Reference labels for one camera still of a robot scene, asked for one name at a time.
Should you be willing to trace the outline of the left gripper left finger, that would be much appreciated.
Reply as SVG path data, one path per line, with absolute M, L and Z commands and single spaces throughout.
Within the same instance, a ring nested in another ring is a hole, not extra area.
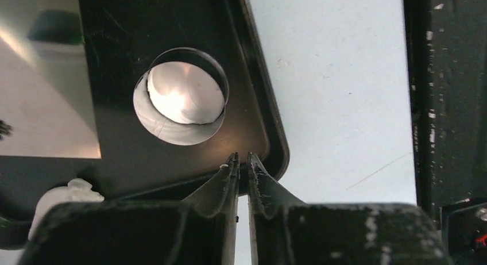
M 62 203 L 20 264 L 233 264 L 239 157 L 181 201 Z

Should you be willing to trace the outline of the black baking tray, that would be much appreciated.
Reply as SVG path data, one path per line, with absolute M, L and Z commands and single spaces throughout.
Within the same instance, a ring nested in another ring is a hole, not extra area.
M 48 190 L 73 178 L 106 199 L 180 200 L 214 175 L 233 152 L 257 154 L 282 177 L 289 148 L 247 0 L 79 0 L 101 157 L 1 155 L 1 248 L 22 248 L 34 209 Z M 209 140 L 166 143 L 140 123 L 133 92 L 165 51 L 199 49 L 229 81 L 225 119 Z

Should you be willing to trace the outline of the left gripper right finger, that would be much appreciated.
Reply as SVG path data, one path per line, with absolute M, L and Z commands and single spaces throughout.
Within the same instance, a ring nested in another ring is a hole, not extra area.
M 253 264 L 451 264 L 431 220 L 403 203 L 305 203 L 247 158 Z

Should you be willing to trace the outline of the white dough ball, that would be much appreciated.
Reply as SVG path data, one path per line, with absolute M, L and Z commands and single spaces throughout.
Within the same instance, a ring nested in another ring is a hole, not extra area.
M 37 203 L 28 240 L 32 239 L 43 217 L 56 205 L 71 202 L 103 202 L 104 196 L 92 188 L 93 185 L 88 181 L 75 178 L 70 180 L 66 186 L 48 190 Z

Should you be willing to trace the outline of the small round metal cup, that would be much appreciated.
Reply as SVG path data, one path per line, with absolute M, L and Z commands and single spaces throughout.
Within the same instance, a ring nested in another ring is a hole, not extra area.
M 186 62 L 205 70 L 219 84 L 225 98 L 223 112 L 210 124 L 179 124 L 156 110 L 149 99 L 147 79 L 149 71 L 166 62 Z M 140 77 L 133 92 L 133 106 L 142 126 L 156 138 L 174 145 L 197 145 L 212 138 L 225 119 L 229 98 L 229 81 L 224 69 L 211 55 L 189 47 L 173 48 L 160 54 Z

